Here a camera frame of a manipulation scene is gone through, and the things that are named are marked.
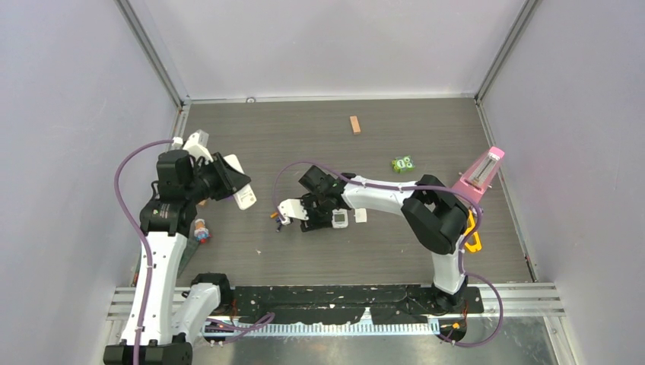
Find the large white remote control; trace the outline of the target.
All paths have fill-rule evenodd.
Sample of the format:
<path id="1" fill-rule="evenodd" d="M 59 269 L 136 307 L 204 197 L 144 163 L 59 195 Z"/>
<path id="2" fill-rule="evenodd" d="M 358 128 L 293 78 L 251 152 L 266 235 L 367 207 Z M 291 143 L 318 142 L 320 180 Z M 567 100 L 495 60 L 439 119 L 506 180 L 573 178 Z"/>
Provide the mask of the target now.
<path id="1" fill-rule="evenodd" d="M 251 208 L 257 202 L 257 198 L 237 155 L 228 154 L 224 156 L 224 160 L 233 170 L 240 174 L 240 176 L 236 175 L 234 177 L 236 191 L 233 194 L 233 198 L 238 208 L 242 211 Z"/>

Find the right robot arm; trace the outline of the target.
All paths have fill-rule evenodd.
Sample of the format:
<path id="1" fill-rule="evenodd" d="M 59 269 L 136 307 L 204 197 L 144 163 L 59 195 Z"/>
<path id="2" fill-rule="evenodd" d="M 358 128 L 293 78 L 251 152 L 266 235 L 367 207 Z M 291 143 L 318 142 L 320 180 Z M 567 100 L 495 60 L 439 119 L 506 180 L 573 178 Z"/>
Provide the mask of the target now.
<path id="1" fill-rule="evenodd" d="M 453 312 L 463 305 L 468 277 L 462 267 L 468 208 L 437 177 L 385 182 L 353 173 L 333 176 L 312 166 L 300 178 L 306 194 L 299 199 L 303 232 L 332 227 L 342 210 L 375 210 L 405 219 L 418 242 L 431 253 L 434 305 Z"/>

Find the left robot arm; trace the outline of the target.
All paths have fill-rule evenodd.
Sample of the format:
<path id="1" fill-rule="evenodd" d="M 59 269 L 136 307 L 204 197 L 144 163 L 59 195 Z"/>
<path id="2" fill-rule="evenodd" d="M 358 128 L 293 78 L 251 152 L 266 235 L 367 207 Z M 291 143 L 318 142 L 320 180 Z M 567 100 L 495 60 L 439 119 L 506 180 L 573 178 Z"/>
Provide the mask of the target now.
<path id="1" fill-rule="evenodd" d="M 141 266 L 129 319 L 118 344 L 106 346 L 105 364 L 191 364 L 193 345 L 207 318 L 233 305 L 225 274 L 206 273 L 173 309 L 176 278 L 197 206 L 233 196 L 241 210 L 256 201 L 251 179 L 236 155 L 204 148 L 172 150 L 157 159 L 154 196 L 135 222 Z"/>

